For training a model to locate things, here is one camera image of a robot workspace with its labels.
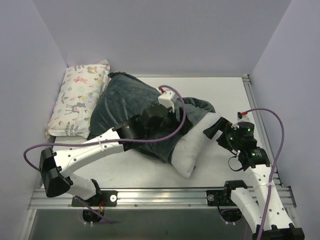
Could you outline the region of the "white pillow insert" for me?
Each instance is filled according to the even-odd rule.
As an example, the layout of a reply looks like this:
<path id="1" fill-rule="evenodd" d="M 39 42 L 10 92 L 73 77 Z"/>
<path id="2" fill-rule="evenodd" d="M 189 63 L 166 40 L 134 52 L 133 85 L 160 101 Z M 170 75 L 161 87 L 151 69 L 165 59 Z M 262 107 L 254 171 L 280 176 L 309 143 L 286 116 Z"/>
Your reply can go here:
<path id="1" fill-rule="evenodd" d="M 196 160 L 209 138 L 204 130 L 214 125 L 221 115 L 208 112 L 186 135 L 175 145 L 171 154 L 171 164 L 184 178 L 189 178 L 196 165 Z"/>

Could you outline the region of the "zebra pillowcase with grey lining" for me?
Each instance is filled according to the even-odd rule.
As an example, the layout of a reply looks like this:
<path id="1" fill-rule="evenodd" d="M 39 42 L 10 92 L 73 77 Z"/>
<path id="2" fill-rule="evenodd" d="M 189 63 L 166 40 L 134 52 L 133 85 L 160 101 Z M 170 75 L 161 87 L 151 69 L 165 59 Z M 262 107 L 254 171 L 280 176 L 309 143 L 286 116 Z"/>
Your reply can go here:
<path id="1" fill-rule="evenodd" d="M 133 116 L 142 114 L 143 110 L 158 103 L 160 95 L 158 90 L 135 76 L 125 72 L 112 72 L 108 74 L 108 77 L 110 80 L 91 114 L 90 133 L 87 140 L 105 133 Z M 183 97 L 183 101 L 186 107 L 186 117 L 193 124 L 193 127 L 207 113 L 216 112 L 214 106 L 205 100 Z M 172 152 L 182 137 L 182 134 L 177 133 L 168 140 L 145 143 L 134 150 L 143 155 L 171 163 Z"/>

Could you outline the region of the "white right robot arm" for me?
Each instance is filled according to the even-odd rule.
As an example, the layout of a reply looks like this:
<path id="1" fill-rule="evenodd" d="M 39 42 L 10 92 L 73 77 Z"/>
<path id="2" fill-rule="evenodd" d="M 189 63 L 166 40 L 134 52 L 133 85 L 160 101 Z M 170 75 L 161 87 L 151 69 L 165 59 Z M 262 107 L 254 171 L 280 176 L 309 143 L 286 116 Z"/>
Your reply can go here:
<path id="1" fill-rule="evenodd" d="M 244 113 L 231 123 L 221 117 L 203 133 L 212 139 L 218 131 L 218 145 L 234 154 L 245 175 L 243 180 L 224 184 L 219 205 L 236 205 L 252 231 L 253 240 L 303 240 L 305 234 L 289 217 L 274 181 L 266 151 L 257 145 L 255 125 Z"/>

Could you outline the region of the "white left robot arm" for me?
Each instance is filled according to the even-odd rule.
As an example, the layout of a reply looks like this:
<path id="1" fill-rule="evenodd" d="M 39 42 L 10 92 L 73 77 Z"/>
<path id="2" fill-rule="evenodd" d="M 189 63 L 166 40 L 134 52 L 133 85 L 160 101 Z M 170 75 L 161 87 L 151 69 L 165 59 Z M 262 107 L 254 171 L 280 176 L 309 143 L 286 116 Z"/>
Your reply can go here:
<path id="1" fill-rule="evenodd" d="M 46 196 L 54 198 L 70 194 L 90 206 L 97 205 L 103 198 L 98 182 L 74 172 L 105 156 L 139 147 L 143 140 L 156 139 L 157 134 L 173 131 L 186 134 L 193 124 L 183 108 L 179 109 L 179 117 L 176 118 L 172 108 L 157 103 L 79 146 L 57 151 L 50 147 L 42 150 L 39 171 Z"/>

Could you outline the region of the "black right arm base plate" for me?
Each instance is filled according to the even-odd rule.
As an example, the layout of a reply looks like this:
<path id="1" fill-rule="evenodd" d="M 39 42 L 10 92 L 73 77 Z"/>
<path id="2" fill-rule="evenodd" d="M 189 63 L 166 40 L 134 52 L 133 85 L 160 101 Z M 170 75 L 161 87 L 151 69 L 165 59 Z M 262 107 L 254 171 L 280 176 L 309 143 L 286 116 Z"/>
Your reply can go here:
<path id="1" fill-rule="evenodd" d="M 231 192 L 228 190 L 207 190 L 206 202 L 211 207 L 235 207 L 231 200 Z"/>

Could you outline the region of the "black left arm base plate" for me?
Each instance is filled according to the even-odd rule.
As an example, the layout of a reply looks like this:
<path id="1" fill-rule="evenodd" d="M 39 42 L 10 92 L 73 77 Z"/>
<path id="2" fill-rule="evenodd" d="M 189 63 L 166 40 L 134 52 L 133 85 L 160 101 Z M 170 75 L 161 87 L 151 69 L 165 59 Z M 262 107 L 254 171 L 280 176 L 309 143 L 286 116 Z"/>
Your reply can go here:
<path id="1" fill-rule="evenodd" d="M 72 207 L 84 206 L 76 197 L 80 197 L 80 200 L 90 207 L 115 207 L 117 205 L 118 192 L 116 190 L 102 190 L 98 191 L 98 193 L 77 191 L 71 201 Z"/>

